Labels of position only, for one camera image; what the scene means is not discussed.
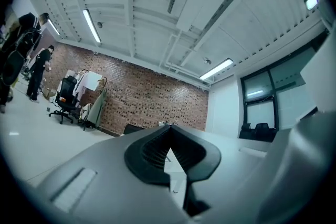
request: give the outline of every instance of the fluorescent light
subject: fluorescent light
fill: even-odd
[[[219,66],[213,68],[212,70],[210,70],[208,73],[204,74],[203,76],[200,77],[201,80],[205,80],[209,77],[211,77],[212,75],[220,72],[222,69],[228,67],[229,65],[233,64],[233,61],[228,58],[226,59],[224,62],[222,62]]]
[[[95,27],[94,27],[94,25],[93,25],[91,16],[90,16],[90,14],[89,14],[89,11],[88,11],[87,9],[84,9],[84,10],[83,10],[83,14],[84,14],[84,17],[85,17],[86,22],[88,23],[88,25],[89,25],[89,27],[90,27],[90,30],[91,30],[92,34],[93,34],[93,36],[94,36],[94,39],[96,40],[96,42],[100,43],[100,42],[101,42],[101,41],[100,41],[100,38],[99,38],[99,36],[98,36],[98,34],[97,34],[97,31],[96,31],[96,29],[95,29]]]
[[[311,10],[318,4],[318,0],[304,0],[308,10]]]
[[[257,92],[252,92],[252,93],[247,94],[247,96],[251,96],[251,95],[259,94],[259,93],[262,93],[262,92],[264,92],[264,91],[261,90],[261,91],[257,91]]]
[[[53,27],[53,29],[55,30],[55,32],[60,36],[61,34],[60,34],[59,31],[56,29],[56,27],[54,26],[54,24],[52,23],[52,21],[49,19],[48,22],[51,24],[51,26]]]

